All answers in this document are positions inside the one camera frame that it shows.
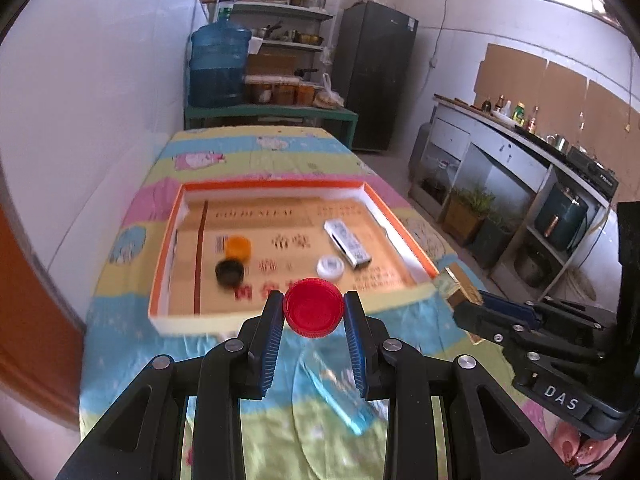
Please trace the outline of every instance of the refrigerator door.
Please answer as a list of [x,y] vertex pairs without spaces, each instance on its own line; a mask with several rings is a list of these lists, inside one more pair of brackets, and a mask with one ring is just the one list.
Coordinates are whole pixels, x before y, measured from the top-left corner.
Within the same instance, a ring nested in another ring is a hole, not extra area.
[[359,114],[353,149],[389,146],[418,22],[373,2],[366,4],[346,107]]

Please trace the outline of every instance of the red lid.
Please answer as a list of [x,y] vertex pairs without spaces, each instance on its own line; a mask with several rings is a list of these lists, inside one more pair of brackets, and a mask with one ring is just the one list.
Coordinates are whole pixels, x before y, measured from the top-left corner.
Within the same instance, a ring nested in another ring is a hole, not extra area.
[[320,278],[305,278],[284,295],[284,317],[294,332],[304,337],[324,337],[342,319],[344,302],[340,290]]

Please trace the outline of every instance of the brown stripe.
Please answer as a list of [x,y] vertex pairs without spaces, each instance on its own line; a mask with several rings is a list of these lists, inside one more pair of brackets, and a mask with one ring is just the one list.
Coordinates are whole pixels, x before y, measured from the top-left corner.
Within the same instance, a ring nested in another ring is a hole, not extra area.
[[202,242],[204,240],[204,224],[207,222],[207,209],[209,202],[204,203],[202,208],[202,218],[198,229],[198,247],[196,248],[196,275],[193,282],[193,315],[200,315],[200,278],[202,276]]

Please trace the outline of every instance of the dark gray refrigerator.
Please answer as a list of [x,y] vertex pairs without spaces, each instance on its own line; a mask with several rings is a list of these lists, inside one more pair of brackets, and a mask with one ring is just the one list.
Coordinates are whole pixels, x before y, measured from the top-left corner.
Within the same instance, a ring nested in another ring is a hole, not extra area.
[[418,21],[374,2],[346,9],[331,80],[358,117],[354,150],[389,147]]

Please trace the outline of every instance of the metal mug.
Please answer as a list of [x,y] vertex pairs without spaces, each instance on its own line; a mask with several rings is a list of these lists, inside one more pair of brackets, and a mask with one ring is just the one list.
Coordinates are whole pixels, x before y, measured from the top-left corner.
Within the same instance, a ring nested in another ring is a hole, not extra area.
[[562,135],[548,135],[546,136],[546,142],[551,144],[556,150],[559,152],[565,153],[569,147],[569,141],[566,140]]

